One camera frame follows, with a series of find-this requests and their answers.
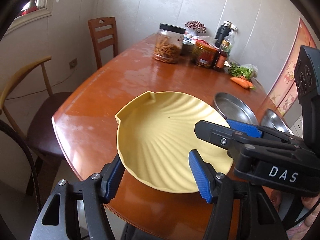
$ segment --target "chair seat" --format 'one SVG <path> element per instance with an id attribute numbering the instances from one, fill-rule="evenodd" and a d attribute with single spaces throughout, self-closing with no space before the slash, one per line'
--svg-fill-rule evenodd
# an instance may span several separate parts
<path id="1" fill-rule="evenodd" d="M 160 237 L 153 236 L 147 232 L 144 232 L 133 225 L 126 223 L 122 235 L 121 240 L 163 240 Z"/>
<path id="2" fill-rule="evenodd" d="M 51 118 L 72 92 L 56 93 L 47 98 L 32 119 L 27 133 L 27 144 L 43 154 L 64 158 L 53 130 Z"/>

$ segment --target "wall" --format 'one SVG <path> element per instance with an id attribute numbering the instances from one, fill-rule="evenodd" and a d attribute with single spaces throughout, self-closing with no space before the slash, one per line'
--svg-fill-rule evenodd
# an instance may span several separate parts
<path id="1" fill-rule="evenodd" d="M 52 16 L 45 17 L 4 36 L 0 42 L 0 90 L 22 66 L 47 55 L 52 61 L 45 64 L 54 92 L 73 91 L 95 70 L 92 42 L 87 21 L 93 18 L 92 8 L 97 0 L 60 0 L 53 2 Z M 74 73 L 69 62 L 78 59 Z M 45 89 L 41 69 L 37 68 L 12 92 L 21 97 Z M 24 132 L 37 109 L 48 97 L 47 92 L 8 100 L 6 106 Z M 25 191 L 30 176 L 28 162 L 19 147 L 0 133 L 0 180 Z"/>
<path id="2" fill-rule="evenodd" d="M 268 92 L 289 55 L 301 15 L 289 0 L 98 0 L 96 16 L 116 17 L 120 51 L 155 33 L 159 23 L 183 26 L 199 20 L 215 36 L 229 20 L 239 30 L 231 58 L 257 65 L 258 80 Z"/>
<path id="3" fill-rule="evenodd" d="M 298 120 L 298 118 L 302 115 L 302 107 L 299 104 L 299 100 L 297 99 L 289 108 L 289 110 L 285 113 L 284 119 L 287 122 L 288 126 L 291 127 Z"/>

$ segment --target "screw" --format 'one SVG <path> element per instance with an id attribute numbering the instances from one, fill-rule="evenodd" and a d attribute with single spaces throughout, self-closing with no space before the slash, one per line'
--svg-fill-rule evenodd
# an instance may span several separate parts
<path id="1" fill-rule="evenodd" d="M 61 180 L 59 180 L 58 185 L 59 185 L 59 186 L 63 186 L 63 185 L 65 185 L 66 183 L 67 183 L 67 181 L 66 181 L 65 179 L 61 179 Z"/>
<path id="2" fill-rule="evenodd" d="M 222 138 L 220 142 L 221 142 L 222 145 L 226 145 L 227 144 L 227 139 L 226 138 Z"/>
<path id="3" fill-rule="evenodd" d="M 217 179 L 223 179 L 225 177 L 225 175 L 223 174 L 223 173 L 221 173 L 221 172 L 218 172 L 217 174 L 216 174 L 216 178 Z"/>
<path id="4" fill-rule="evenodd" d="M 99 173 L 94 173 L 91 175 L 91 179 L 99 179 L 100 178 L 100 174 Z"/>
<path id="5" fill-rule="evenodd" d="M 250 150 L 254 150 L 255 149 L 255 147 L 253 145 L 251 145 L 251 144 L 246 144 L 245 147 L 247 149 L 250 149 Z"/>

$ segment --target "human hand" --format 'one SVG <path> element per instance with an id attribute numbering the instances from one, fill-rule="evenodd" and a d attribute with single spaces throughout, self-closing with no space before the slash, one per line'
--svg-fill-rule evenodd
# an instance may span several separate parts
<path id="1" fill-rule="evenodd" d="M 302 197 L 302 203 L 303 205 L 311 209 L 316 202 L 318 201 L 320 195 L 314 198 L 309 198 L 309 197 Z M 273 190 L 270 196 L 270 200 L 273 204 L 273 206 L 276 208 L 276 210 L 279 210 L 279 206 L 282 201 L 282 195 L 281 192 L 278 190 Z M 290 240 L 302 240 L 302 238 L 306 235 L 308 232 L 309 228 L 312 226 L 313 222 L 316 220 L 316 217 L 318 216 L 320 212 L 320 205 L 316 207 L 316 209 L 303 221 L 301 222 L 298 226 L 291 228 L 287 231 L 287 235 Z"/>

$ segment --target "black thermos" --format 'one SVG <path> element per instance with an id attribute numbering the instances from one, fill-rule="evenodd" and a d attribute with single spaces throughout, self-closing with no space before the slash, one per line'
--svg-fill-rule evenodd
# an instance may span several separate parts
<path id="1" fill-rule="evenodd" d="M 223 39 L 229 35 L 229 32 L 231 31 L 231 22 L 224 22 L 223 25 L 221 25 L 217 31 L 216 34 L 216 43 L 214 44 L 217 48 L 220 47 L 221 42 L 223 41 Z"/>

